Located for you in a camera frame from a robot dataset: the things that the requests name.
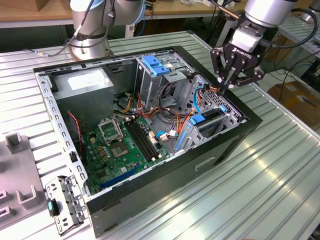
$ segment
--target wooden table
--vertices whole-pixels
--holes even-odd
[[[244,10],[247,0],[236,3],[230,9],[235,12]],[[202,3],[184,5],[179,0],[173,2],[159,1],[153,6],[152,19],[178,19],[209,17],[214,12],[214,7],[208,7]],[[151,18],[151,11],[145,11],[145,19]],[[0,7],[0,28],[19,28],[52,25],[73,24],[72,11],[68,0],[49,0],[39,11],[29,11],[8,6]]]

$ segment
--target metal bracket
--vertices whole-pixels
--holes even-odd
[[[58,208],[59,214],[53,218],[60,236],[77,228],[89,217],[80,188],[73,175],[58,176],[49,182],[45,189],[48,199],[56,203],[53,206],[49,202],[49,211],[52,211],[53,207]]]

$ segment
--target red cable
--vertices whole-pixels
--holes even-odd
[[[79,144],[80,144],[80,153],[82,153],[81,131],[80,131],[80,127],[79,127],[78,120],[76,119],[76,117],[75,117],[71,112],[68,112],[68,114],[74,119],[75,124],[76,124],[76,127],[77,127],[77,129],[78,129]]]

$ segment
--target cardboard box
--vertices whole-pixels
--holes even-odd
[[[49,0],[0,0],[0,5],[38,12]]]
[[[270,88],[268,94],[278,100],[282,83]],[[320,128],[320,98],[302,83],[284,84],[280,103],[314,131]]]

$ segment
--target aluminum extrusion table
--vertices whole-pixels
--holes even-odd
[[[183,46],[212,71],[210,47],[176,32],[110,41],[115,54]],[[55,53],[61,47],[44,49]],[[70,174],[32,68],[72,62],[68,51],[0,54],[0,134],[27,135],[42,185]],[[234,93],[262,119],[222,164],[99,239],[307,239],[320,223],[319,136],[256,85]],[[89,220],[61,239],[93,239]],[[0,239],[59,239],[47,209],[0,231]]]
[[[314,28],[314,24],[307,23],[298,17],[291,16],[288,17],[278,28],[278,33],[291,41],[298,43],[309,36]],[[316,36],[317,35],[320,35],[320,29],[318,29]],[[301,47],[311,54],[318,53],[315,54],[315,56],[318,58],[320,57],[320,44],[315,42],[313,38],[301,45]]]

